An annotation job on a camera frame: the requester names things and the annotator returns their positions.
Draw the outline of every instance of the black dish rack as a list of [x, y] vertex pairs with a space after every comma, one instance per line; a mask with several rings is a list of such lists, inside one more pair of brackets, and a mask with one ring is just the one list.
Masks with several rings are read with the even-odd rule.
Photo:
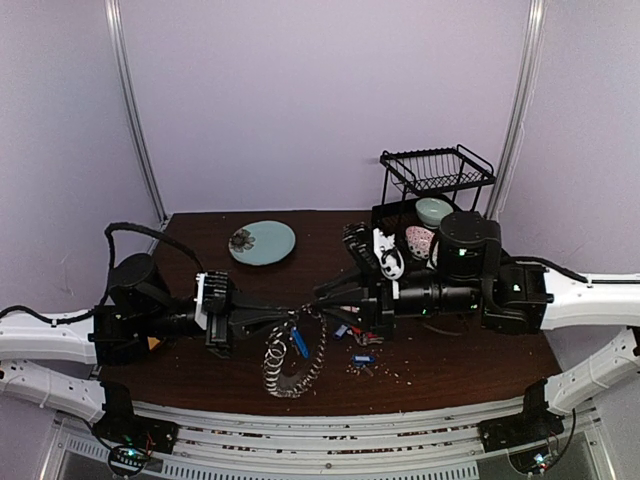
[[[456, 204], [458, 192], [475, 188], [470, 209], [475, 210], [482, 188], [496, 182], [493, 165], [463, 145], [400, 153], [385, 150], [380, 163], [386, 168], [382, 203], [373, 207], [371, 214], [373, 225], [387, 230], [391, 218], [396, 218], [395, 229], [400, 229], [404, 213], [424, 197], [441, 198], [460, 210]], [[389, 182], [402, 193], [399, 202], [386, 203]], [[415, 198], [408, 200], [409, 195]]]

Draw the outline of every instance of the table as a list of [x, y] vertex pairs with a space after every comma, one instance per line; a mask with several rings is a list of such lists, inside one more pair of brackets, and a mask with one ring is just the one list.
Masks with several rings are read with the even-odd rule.
[[[228, 238], [243, 225], [278, 220], [296, 232], [294, 252], [276, 265], [250, 267], [235, 262]], [[228, 270], [239, 288], [285, 305], [312, 299], [312, 288], [353, 262], [342, 246], [342, 227], [367, 221], [369, 212], [251, 212], [177, 214], [167, 233], [198, 252], [205, 268]], [[155, 258], [172, 293], [193, 295], [193, 264], [160, 245]], [[232, 360], [207, 352], [203, 339], [164, 345], [147, 359], [105, 367], [101, 378], [125, 384], [134, 400], [172, 407], [262, 415], [354, 415], [430, 410], [503, 400], [522, 395], [535, 381], [560, 369], [542, 334], [504, 336], [467, 321], [460, 337], [434, 333], [415, 320], [398, 323], [396, 339], [375, 348], [351, 338], [329, 340], [326, 364], [312, 391], [299, 399], [278, 399], [262, 388], [265, 337], [237, 345]], [[457, 318], [429, 324], [463, 331]], [[374, 376], [350, 367], [354, 353], [372, 353]]]

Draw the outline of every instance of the bowl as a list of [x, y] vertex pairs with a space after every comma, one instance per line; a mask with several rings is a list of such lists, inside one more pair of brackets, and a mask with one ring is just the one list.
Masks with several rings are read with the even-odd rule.
[[453, 213], [453, 207], [439, 198], [421, 198], [416, 202], [416, 213], [425, 227], [437, 230], [442, 219]]

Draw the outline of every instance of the plate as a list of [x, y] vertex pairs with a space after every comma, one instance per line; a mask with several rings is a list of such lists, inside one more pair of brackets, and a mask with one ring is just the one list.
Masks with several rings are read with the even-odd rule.
[[291, 253], [296, 234], [281, 222], [265, 220], [250, 223], [237, 230], [229, 239], [233, 258], [247, 265], [270, 265]]

